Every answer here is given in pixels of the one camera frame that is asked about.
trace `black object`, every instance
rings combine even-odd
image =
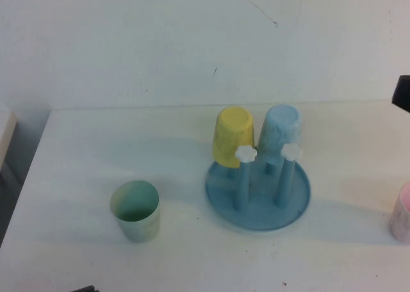
[[[400,76],[391,103],[410,113],[410,76]]]
[[[88,286],[85,288],[81,288],[79,290],[74,290],[73,292],[99,292],[98,290],[95,290],[94,286]]]

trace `pink cup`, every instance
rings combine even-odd
[[[389,228],[396,239],[410,244],[410,182],[403,185],[398,194]]]

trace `cup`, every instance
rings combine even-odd
[[[410,182],[403,185],[398,194],[389,228],[397,240],[410,244]]]
[[[160,226],[160,196],[146,181],[131,181],[111,196],[110,209],[125,236],[132,242],[152,239]]]
[[[275,105],[268,110],[258,143],[258,156],[271,165],[280,165],[285,143],[300,145],[302,115],[293,106]]]
[[[230,106],[223,109],[217,118],[213,137],[213,158],[222,166],[238,168],[235,152],[239,146],[254,146],[254,121],[245,109]]]

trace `cup rim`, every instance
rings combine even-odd
[[[133,184],[133,183],[146,183],[146,184],[148,184],[149,186],[151,186],[151,187],[153,188],[153,190],[155,191],[156,198],[157,198],[157,203],[156,203],[155,208],[152,210],[152,212],[151,212],[147,217],[142,218],[141,220],[131,220],[131,221],[129,221],[129,220],[123,220],[123,219],[121,219],[120,217],[118,217],[118,216],[115,214],[114,210],[113,210],[113,199],[114,199],[114,196],[115,196],[115,195],[118,195],[118,193],[119,193],[121,190],[123,190],[126,186],[129,186],[130,184]],[[117,220],[120,220],[121,222],[125,222],[125,223],[143,223],[144,221],[148,220],[155,212],[157,212],[159,206],[160,206],[160,194],[158,193],[158,190],[157,190],[156,187],[153,186],[150,182],[147,182],[147,181],[145,181],[145,180],[133,180],[133,181],[129,181],[129,182],[126,182],[126,183],[122,184],[121,186],[119,186],[119,187],[112,193],[111,199],[110,199],[110,211],[111,211],[112,215],[113,215]]]

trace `round blue base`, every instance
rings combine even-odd
[[[227,168],[214,162],[206,177],[206,193],[215,210],[226,220],[253,230],[275,230],[297,220],[308,207],[310,184],[305,171],[296,163],[293,174],[292,198],[283,209],[274,204],[278,176],[266,173],[266,163],[252,163],[250,169],[249,204],[244,212],[235,210],[237,168]]]

